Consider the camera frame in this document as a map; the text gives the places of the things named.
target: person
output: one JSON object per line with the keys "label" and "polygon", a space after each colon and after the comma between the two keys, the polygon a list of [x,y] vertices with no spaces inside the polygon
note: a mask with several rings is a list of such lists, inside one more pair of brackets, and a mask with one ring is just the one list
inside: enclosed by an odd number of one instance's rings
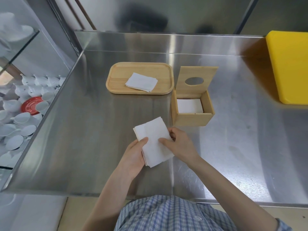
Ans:
{"label": "person", "polygon": [[173,141],[159,141],[200,178],[226,213],[176,196],[155,195],[123,206],[129,186],[144,166],[141,149],[148,138],[133,141],[106,182],[82,231],[101,230],[248,230],[289,231],[202,159],[187,134],[168,129]]}

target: left hand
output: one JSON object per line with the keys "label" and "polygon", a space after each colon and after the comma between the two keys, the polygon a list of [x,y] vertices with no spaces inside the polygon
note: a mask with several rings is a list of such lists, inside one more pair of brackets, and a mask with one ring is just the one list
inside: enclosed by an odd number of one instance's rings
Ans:
{"label": "left hand", "polygon": [[129,144],[117,166],[120,170],[124,170],[131,180],[138,175],[145,164],[141,149],[148,140],[148,137],[145,137],[139,142],[135,140]]}

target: red saucer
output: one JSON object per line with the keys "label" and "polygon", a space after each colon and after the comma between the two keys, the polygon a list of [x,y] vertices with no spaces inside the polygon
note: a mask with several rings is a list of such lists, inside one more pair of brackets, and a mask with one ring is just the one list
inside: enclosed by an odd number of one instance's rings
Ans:
{"label": "red saucer", "polygon": [[28,100],[26,100],[22,105],[21,105],[21,112],[29,112],[31,115],[36,115],[39,114],[38,111],[36,111],[35,107],[38,103],[42,102],[42,98],[40,96],[32,97]]}

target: hand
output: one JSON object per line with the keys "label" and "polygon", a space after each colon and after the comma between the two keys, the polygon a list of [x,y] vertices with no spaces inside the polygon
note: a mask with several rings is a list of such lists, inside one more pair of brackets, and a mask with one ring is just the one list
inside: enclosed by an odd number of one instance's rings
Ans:
{"label": "hand", "polygon": [[193,142],[184,131],[176,127],[168,128],[168,131],[173,141],[165,138],[160,138],[159,141],[169,148],[177,158],[189,166],[189,164],[200,157]]}
{"label": "hand", "polygon": [[145,137],[139,142],[135,140],[129,144],[117,166],[117,168],[124,170],[124,173],[127,174],[131,180],[138,175],[145,164],[141,149],[148,140],[148,137]]}

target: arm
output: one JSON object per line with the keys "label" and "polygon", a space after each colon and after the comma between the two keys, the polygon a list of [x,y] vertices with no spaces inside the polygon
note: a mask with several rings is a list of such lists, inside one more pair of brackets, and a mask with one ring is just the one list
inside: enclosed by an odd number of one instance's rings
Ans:
{"label": "arm", "polygon": [[148,142],[135,140],[106,182],[82,231],[114,230],[132,180],[144,166],[141,148]]}
{"label": "arm", "polygon": [[172,127],[169,128],[169,132],[175,141],[164,138],[159,141],[197,174],[238,229],[251,231],[275,231],[277,229],[278,222],[274,217],[198,155],[193,142],[184,131]]}

